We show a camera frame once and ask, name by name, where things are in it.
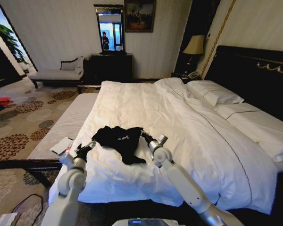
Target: white duvet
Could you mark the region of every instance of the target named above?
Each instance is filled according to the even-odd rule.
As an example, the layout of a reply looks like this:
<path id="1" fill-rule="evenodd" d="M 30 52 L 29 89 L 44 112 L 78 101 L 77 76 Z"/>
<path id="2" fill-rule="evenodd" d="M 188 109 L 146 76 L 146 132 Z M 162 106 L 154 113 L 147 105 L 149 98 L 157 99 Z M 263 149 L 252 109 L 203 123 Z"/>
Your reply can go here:
<path id="1" fill-rule="evenodd" d="M 270 157 L 214 110 L 194 98 L 180 79 L 154 84 L 105 81 L 82 126 L 72 151 L 87 144 L 105 125 L 143 127 L 153 137 L 169 137 L 165 147 L 173 159 L 196 180 L 212 203 L 222 209 L 251 208 L 270 213 L 277 170 Z M 183 199 L 163 168 L 156 168 L 143 138 L 136 155 L 147 164 L 125 165 L 121 155 L 99 144 L 88 153 L 87 186 L 82 202 L 118 202 L 152 199 L 179 206 Z M 58 195 L 57 181 L 49 203 Z"/>

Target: framed painting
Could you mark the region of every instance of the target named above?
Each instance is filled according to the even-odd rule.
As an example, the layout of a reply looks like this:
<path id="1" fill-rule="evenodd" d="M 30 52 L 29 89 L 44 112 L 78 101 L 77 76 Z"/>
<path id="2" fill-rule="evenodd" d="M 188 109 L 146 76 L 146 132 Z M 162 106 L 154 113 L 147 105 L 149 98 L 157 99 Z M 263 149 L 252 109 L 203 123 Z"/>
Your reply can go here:
<path id="1" fill-rule="evenodd" d="M 125 0 L 125 31 L 153 32 L 155 0 Z"/>

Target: black headboard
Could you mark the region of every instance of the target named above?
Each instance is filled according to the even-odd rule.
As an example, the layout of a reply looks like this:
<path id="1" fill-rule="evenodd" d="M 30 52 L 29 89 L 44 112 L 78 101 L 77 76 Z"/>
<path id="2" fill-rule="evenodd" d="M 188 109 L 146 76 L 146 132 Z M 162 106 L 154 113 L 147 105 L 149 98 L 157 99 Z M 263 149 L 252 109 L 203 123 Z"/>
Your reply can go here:
<path id="1" fill-rule="evenodd" d="M 283 51 L 218 46 L 205 79 L 283 121 Z"/>

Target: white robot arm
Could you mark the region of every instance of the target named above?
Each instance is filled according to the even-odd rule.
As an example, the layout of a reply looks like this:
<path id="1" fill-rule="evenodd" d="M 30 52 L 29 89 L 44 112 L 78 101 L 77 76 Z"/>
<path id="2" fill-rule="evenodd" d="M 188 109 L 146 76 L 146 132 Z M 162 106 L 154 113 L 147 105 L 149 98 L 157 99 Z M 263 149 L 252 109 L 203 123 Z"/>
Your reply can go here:
<path id="1" fill-rule="evenodd" d="M 163 147 L 167 137 L 163 134 L 158 141 L 144 131 L 141 134 L 148 143 L 152 160 L 157 167 L 163 166 L 167 176 L 186 203 L 199 214 L 209 226 L 242 226 L 243 224 L 230 212 L 218 209 L 210 202 L 201 187 L 180 165 L 174 163 L 171 152 Z"/>
<path id="2" fill-rule="evenodd" d="M 41 226 L 74 226 L 79 210 L 78 197 L 86 186 L 86 156 L 94 148 L 92 140 L 88 145 L 78 147 L 77 156 L 67 153 L 60 162 L 67 165 L 67 172 L 58 180 L 59 194 L 46 210 Z"/>
<path id="3" fill-rule="evenodd" d="M 197 211 L 201 219 L 209 226 L 242 226 L 243 224 L 231 213 L 218 209 L 204 194 L 200 186 L 187 171 L 172 160 L 171 152 L 163 147 L 167 137 L 161 135 L 157 140 L 144 131 L 151 151 L 152 160 L 157 167 L 163 166 L 171 183 L 178 190 L 189 206 Z M 77 156 L 67 154 L 60 161 L 68 166 L 67 172 L 58 181 L 59 195 L 47 209 L 41 226 L 74 226 L 78 213 L 78 196 L 85 188 L 86 156 L 95 146 L 91 141 L 87 146 L 78 147 Z"/>

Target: floor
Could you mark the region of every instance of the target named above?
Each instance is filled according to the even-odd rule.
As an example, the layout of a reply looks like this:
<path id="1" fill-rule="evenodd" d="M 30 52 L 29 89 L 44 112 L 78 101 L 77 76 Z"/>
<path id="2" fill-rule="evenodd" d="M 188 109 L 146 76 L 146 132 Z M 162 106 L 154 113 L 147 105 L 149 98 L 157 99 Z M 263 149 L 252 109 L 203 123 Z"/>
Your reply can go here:
<path id="1" fill-rule="evenodd" d="M 0 111 L 0 161 L 25 159 L 47 134 L 62 113 L 78 96 L 76 87 L 39 88 L 28 78 L 0 88 L 0 97 L 11 97 L 13 103 Z M 98 92 L 88 89 L 83 92 Z M 47 172 L 54 180 L 56 172 Z M 0 216 L 10 213 L 18 203 L 30 194 L 43 197 L 47 208 L 47 189 L 22 169 L 0 170 Z M 15 211 L 21 212 L 17 225 L 31 225 L 41 210 L 41 199 L 32 196 Z M 36 220 L 39 225 L 45 211 Z"/>

